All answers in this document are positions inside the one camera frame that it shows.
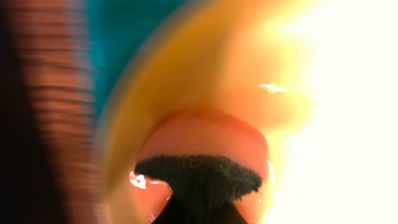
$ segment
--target teal surface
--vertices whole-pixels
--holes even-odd
[[[147,38],[187,0],[87,0],[96,118]]]

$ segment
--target teal cloth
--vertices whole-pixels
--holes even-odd
[[[87,0],[96,119],[124,68],[147,38],[187,0]]]

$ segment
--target black object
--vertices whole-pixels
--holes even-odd
[[[67,223],[0,1],[0,223]]]
[[[159,156],[138,162],[135,172],[173,190],[154,223],[245,223],[232,201],[257,192],[262,183],[258,174],[227,157],[204,155]],[[171,220],[173,213],[181,218]]]

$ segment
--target bright light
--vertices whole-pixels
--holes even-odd
[[[280,30],[312,47],[305,78],[317,109],[291,139],[264,223],[398,223],[397,8],[320,1]]]

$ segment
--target brown striped surface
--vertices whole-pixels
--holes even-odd
[[[93,89],[82,4],[8,0],[25,79],[72,223],[99,223],[92,161]]]

